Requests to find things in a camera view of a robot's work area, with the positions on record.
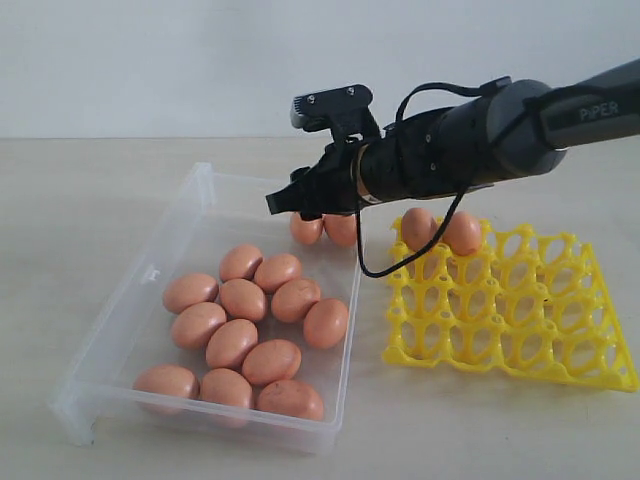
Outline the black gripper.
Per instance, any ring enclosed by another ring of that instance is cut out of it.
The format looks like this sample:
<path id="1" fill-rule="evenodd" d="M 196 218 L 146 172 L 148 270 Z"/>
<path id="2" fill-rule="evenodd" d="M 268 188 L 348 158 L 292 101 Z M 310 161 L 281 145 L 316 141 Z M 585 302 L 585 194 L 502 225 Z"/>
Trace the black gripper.
<path id="1" fill-rule="evenodd" d="M 309 118 L 307 132 L 329 130 L 333 142 L 314 167 L 300 167 L 290 182 L 266 196 L 271 215 L 298 212 L 303 220 L 324 214 L 349 215 L 381 201 L 383 145 L 367 107 Z"/>

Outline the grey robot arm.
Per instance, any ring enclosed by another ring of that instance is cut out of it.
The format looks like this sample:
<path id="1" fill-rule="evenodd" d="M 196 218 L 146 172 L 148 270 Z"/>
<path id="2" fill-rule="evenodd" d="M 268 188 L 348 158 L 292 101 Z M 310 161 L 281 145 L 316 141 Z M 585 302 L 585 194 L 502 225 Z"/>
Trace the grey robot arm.
<path id="1" fill-rule="evenodd" d="M 502 77 L 471 88 L 440 83 L 463 103 L 413 116 L 398 109 L 380 127 L 362 84 L 301 95 L 292 125 L 327 130 L 332 142 L 313 166 L 267 196 L 272 214 L 315 219 L 406 199 L 457 195 L 546 174 L 567 149 L 639 131 L 639 64 L 630 61 L 573 85 Z"/>

